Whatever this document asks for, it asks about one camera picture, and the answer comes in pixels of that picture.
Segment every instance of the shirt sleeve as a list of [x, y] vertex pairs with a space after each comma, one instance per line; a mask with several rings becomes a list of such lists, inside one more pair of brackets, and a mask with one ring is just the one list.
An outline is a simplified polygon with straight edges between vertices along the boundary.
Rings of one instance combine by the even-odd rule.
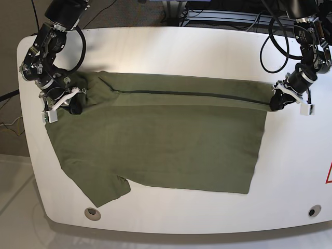
[[86, 162], [67, 163], [62, 169], [98, 208], [130, 192], [126, 179]]

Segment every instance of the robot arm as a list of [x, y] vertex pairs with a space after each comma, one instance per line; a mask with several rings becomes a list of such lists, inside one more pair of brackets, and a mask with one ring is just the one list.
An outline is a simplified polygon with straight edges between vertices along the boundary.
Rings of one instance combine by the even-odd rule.
[[[319, 8], [315, 0], [281, 0], [281, 2], [286, 8], [288, 17], [296, 20], [294, 34], [300, 44], [302, 57], [300, 57], [301, 62], [296, 64], [294, 72], [287, 74], [285, 80], [278, 81], [274, 86], [275, 94], [270, 101], [270, 107], [271, 110], [281, 110], [287, 104], [297, 102], [301, 104], [301, 114], [311, 115], [314, 106], [311, 103], [309, 87], [317, 80], [317, 74], [327, 73], [332, 65], [328, 42], [321, 22], [316, 16]], [[304, 92], [308, 93], [307, 101], [302, 98]]]
[[[41, 90], [39, 97], [45, 107], [45, 122], [57, 121], [56, 109], [59, 107], [71, 114], [82, 112], [76, 94], [85, 90], [70, 88], [68, 84], [71, 81], [70, 74], [80, 67], [85, 57], [86, 41], [77, 23], [88, 7], [88, 0], [53, 0], [45, 13], [49, 23], [44, 23], [40, 28], [20, 67], [23, 78], [27, 81], [34, 80]], [[53, 63], [57, 53], [65, 46], [67, 32], [73, 29], [82, 38], [83, 50], [77, 66], [67, 71], [57, 68]]]

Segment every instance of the green t-shirt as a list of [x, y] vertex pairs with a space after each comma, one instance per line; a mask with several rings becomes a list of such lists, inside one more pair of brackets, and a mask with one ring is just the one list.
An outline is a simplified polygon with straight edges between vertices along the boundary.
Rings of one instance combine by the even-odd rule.
[[81, 115], [46, 129], [61, 168], [100, 207], [134, 182], [248, 193], [273, 95], [263, 82], [76, 73]]

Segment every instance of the table surface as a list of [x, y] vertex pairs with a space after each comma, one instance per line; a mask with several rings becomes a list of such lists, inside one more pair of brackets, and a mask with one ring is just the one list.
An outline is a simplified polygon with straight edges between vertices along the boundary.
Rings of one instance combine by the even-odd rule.
[[[267, 35], [194, 27], [124, 27], [84, 30], [87, 55], [81, 71], [187, 75], [275, 83], [292, 72], [290, 60], [278, 74], [260, 66], [259, 51]], [[18, 66], [35, 37], [21, 41]], [[285, 47], [283, 37], [277, 37]], [[289, 39], [292, 54], [299, 45]], [[77, 63], [81, 41], [67, 36], [55, 65]], [[268, 43], [267, 68], [284, 57]], [[130, 182], [131, 192], [98, 208], [102, 218], [88, 220], [91, 201], [61, 170], [42, 123], [39, 89], [18, 73], [20, 98], [31, 161], [45, 211], [58, 223], [148, 233], [230, 233], [300, 226], [332, 220], [332, 183], [326, 178], [332, 160], [332, 73], [312, 86], [315, 116], [301, 116], [300, 106], [268, 113], [259, 159], [248, 195], [167, 189]], [[322, 211], [309, 217], [315, 205]]]

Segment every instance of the olive green shirt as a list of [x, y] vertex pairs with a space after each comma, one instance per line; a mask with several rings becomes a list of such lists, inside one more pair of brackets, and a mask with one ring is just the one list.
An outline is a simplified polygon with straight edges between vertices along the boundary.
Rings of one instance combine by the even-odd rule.
[[170, 75], [76, 73], [81, 115], [46, 129], [61, 168], [100, 207], [134, 182], [248, 193], [271, 85]]

